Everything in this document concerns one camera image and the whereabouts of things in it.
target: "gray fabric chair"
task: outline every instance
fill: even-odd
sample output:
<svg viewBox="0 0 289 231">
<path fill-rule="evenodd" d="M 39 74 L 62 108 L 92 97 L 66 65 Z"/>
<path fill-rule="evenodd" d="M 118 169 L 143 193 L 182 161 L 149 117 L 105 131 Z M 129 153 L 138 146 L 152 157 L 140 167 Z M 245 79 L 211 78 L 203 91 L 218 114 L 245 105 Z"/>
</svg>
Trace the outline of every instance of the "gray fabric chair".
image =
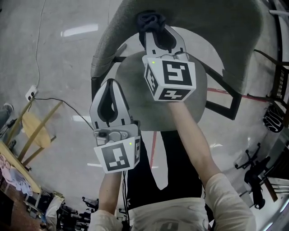
<svg viewBox="0 0 289 231">
<path fill-rule="evenodd" d="M 169 26 L 192 31 L 211 43 L 224 65 L 223 77 L 219 79 L 236 92 L 243 93 L 248 61 L 261 32 L 261 13 L 255 0 L 123 0 L 93 56 L 93 97 L 112 67 L 117 49 L 137 33 L 135 16 L 149 9 L 163 14 Z M 120 65 L 116 76 L 127 97 L 131 114 L 141 121 L 142 130 L 174 129 L 169 113 L 163 106 L 157 106 L 159 103 L 147 100 L 149 89 L 144 81 L 137 80 L 143 76 L 144 71 L 140 55 L 139 53 L 127 57 L 126 62 Z M 199 66 L 199 61 L 194 57 L 190 56 L 190 60 Z M 199 82 L 200 86 L 197 85 L 196 93 L 185 102 L 188 107 L 191 106 L 190 111 L 197 122 L 205 109 L 207 88 L 202 65 L 199 66 L 199 70 L 203 76 Z"/>
</svg>

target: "red line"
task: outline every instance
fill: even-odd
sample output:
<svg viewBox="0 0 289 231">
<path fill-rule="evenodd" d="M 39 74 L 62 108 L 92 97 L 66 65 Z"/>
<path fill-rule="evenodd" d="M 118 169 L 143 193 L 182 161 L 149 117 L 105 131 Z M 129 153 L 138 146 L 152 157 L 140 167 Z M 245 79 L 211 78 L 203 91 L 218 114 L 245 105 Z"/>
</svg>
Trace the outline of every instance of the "red line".
<svg viewBox="0 0 289 231">
<path fill-rule="evenodd" d="M 153 145 L 152 145 L 152 155 L 150 156 L 150 162 L 149 162 L 150 169 L 152 169 L 153 162 L 154 162 L 154 149 L 155 149 L 156 138 L 157 138 L 157 132 L 154 131 L 154 134 L 153 134 Z"/>
<path fill-rule="evenodd" d="M 222 93 L 222 94 L 229 95 L 228 92 L 226 92 L 226 91 L 224 91 L 224 90 L 215 89 L 215 88 L 208 88 L 208 92 L 217 92 L 217 93 Z M 242 98 L 252 99 L 252 100 L 260 101 L 260 102 L 268 102 L 267 100 L 255 99 L 255 98 L 253 98 L 253 97 L 251 97 L 251 96 L 244 96 L 244 95 L 242 95 Z"/>
</svg>

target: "concrete floor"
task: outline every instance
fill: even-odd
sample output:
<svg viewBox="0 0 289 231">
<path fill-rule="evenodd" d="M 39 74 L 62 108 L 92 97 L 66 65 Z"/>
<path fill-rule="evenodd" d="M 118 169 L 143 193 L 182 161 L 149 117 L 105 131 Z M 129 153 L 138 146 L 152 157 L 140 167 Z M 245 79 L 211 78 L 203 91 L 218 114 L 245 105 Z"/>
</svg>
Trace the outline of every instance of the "concrete floor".
<svg viewBox="0 0 289 231">
<path fill-rule="evenodd" d="M 10 102 L 17 114 L 27 103 L 25 94 L 37 83 L 38 70 L 35 61 L 40 28 L 37 60 L 40 71 L 37 97 L 57 97 L 66 100 L 82 115 L 89 116 L 91 104 L 90 64 L 96 46 L 106 26 L 112 19 L 121 0 L 46 0 L 39 27 L 44 0 L 4 0 L 0 13 L 0 103 Z M 263 13 L 264 27 L 256 49 L 272 57 L 277 55 L 274 18 L 263 1 L 257 1 Z M 74 34 L 72 28 L 90 25 L 92 32 Z M 186 43 L 187 52 L 222 74 L 223 64 L 215 49 L 203 38 L 177 28 Z M 123 55 L 143 50 L 138 36 L 127 41 Z M 109 73 L 113 78 L 117 65 Z M 254 53 L 248 68 L 246 93 L 264 96 L 272 86 L 274 65 Z M 208 76 L 208 87 L 222 89 Z M 208 100 L 224 106 L 230 105 L 231 97 L 208 90 Z M 56 104 L 56 101 L 36 101 L 31 111 L 39 118 Z M 267 103 L 243 98 L 236 117 L 231 121 L 208 109 L 199 122 L 213 158 L 228 176 L 236 189 L 243 185 L 243 172 L 234 164 L 244 156 L 246 149 L 256 149 L 267 130 L 262 117 Z M 80 211 L 85 208 L 81 197 L 96 199 L 104 172 L 100 167 L 87 166 L 99 163 L 94 153 L 95 140 L 91 129 L 75 116 L 76 113 L 62 105 L 47 128 L 57 138 L 30 166 L 32 175 L 43 188 L 56 190 L 65 196 L 67 205 Z M 151 159 L 153 132 L 143 132 L 145 145 Z M 17 137 L 19 152 L 26 135 Z M 165 152 L 160 134 L 157 134 L 154 151 L 153 175 L 159 188 L 167 184 Z"/>
</svg>

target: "dark blue cloth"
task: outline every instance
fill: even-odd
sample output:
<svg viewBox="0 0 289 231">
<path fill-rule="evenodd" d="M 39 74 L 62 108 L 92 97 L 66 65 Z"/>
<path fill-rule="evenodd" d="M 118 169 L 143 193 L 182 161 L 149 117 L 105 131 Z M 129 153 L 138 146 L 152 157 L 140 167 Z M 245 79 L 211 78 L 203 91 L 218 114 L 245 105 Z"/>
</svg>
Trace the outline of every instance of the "dark blue cloth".
<svg viewBox="0 0 289 231">
<path fill-rule="evenodd" d="M 162 32 L 166 18 L 154 11 L 141 12 L 136 16 L 136 26 L 139 31 L 140 43 L 145 48 L 145 32 Z"/>
</svg>

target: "forearm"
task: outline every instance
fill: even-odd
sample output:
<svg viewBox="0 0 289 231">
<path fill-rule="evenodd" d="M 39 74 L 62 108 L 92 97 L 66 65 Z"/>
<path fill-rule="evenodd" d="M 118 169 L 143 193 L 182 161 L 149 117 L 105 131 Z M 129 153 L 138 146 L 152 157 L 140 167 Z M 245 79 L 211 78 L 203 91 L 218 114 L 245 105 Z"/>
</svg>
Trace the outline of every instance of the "forearm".
<svg viewBox="0 0 289 231">
<path fill-rule="evenodd" d="M 99 190 L 99 209 L 114 214 L 117 207 L 121 173 L 105 174 Z"/>
<path fill-rule="evenodd" d="M 212 159 L 208 142 L 183 102 L 170 102 L 168 106 L 190 161 L 205 187 L 213 175 L 221 172 Z"/>
</svg>

